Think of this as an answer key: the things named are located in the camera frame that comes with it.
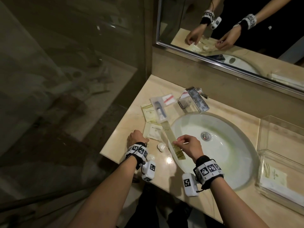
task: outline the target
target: acrylic box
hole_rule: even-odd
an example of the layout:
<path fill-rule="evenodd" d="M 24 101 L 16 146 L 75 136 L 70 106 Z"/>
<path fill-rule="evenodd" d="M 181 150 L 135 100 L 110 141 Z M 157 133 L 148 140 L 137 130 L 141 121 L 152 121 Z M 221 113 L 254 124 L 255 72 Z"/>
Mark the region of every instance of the acrylic box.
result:
<path fill-rule="evenodd" d="M 304 215 L 304 129 L 267 116 L 261 119 L 257 152 L 258 191 Z"/>

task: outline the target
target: person's hand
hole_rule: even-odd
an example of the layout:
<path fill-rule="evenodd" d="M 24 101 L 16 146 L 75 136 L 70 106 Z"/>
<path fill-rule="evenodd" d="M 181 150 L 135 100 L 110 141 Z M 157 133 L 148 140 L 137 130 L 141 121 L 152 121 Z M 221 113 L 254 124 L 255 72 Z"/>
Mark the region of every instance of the person's hand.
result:
<path fill-rule="evenodd" d="M 205 29 L 207 27 L 207 24 L 201 24 L 198 27 L 196 27 L 194 30 L 192 30 L 186 37 L 185 42 L 188 45 L 191 45 L 192 43 L 194 43 L 195 45 L 197 45 L 197 43 L 199 42 L 199 40 L 201 39 Z"/>
<path fill-rule="evenodd" d="M 127 147 L 134 145 L 136 142 L 148 143 L 149 138 L 144 138 L 139 130 L 134 130 L 127 139 Z"/>
<path fill-rule="evenodd" d="M 215 47 L 219 50 L 230 49 L 240 37 L 240 35 L 241 26 L 238 25 L 236 27 L 233 27 L 228 33 L 226 33 L 221 39 L 216 42 Z"/>
<path fill-rule="evenodd" d="M 190 158 L 192 158 L 194 163 L 196 163 L 196 160 L 199 157 L 204 155 L 201 142 L 196 137 L 186 134 L 177 138 L 177 141 L 174 141 L 173 144 L 181 148 Z"/>

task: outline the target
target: bathroom sink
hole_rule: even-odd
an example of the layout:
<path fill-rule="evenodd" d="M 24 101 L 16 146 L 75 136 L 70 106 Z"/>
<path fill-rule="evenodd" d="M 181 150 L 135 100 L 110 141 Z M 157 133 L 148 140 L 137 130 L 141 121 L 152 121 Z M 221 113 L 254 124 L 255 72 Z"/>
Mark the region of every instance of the bathroom sink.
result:
<path fill-rule="evenodd" d="M 188 134 L 196 137 L 205 155 L 214 159 L 225 173 L 224 179 L 234 190 L 246 185 L 256 176 L 259 159 L 249 138 L 233 123 L 212 113 L 188 113 L 171 126 L 176 138 Z M 178 166 L 193 173 L 195 164 L 190 157 L 178 160 L 171 145 L 170 151 Z"/>

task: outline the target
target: person's left hand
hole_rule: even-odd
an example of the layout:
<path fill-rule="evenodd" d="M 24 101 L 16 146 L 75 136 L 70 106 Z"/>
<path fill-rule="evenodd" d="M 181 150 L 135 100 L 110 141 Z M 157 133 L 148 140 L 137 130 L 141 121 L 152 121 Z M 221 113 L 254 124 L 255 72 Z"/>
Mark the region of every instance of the person's left hand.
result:
<path fill-rule="evenodd" d="M 215 47 L 219 50 L 230 49 L 240 37 L 240 35 L 241 26 L 238 25 L 236 27 L 233 27 L 228 33 L 226 33 L 221 39 L 216 42 Z"/>
<path fill-rule="evenodd" d="M 148 143 L 149 138 L 144 138 L 139 130 L 134 130 L 127 139 L 127 147 L 134 145 L 136 142 Z"/>

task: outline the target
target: sink drain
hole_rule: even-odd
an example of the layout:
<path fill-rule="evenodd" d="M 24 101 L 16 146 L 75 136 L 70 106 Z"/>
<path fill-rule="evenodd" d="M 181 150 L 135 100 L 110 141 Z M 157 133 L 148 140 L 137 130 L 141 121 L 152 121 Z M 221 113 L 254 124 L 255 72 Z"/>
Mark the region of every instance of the sink drain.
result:
<path fill-rule="evenodd" d="M 208 132 L 203 132 L 203 133 L 201 133 L 201 138 L 207 142 L 207 141 L 210 141 L 211 135 Z"/>

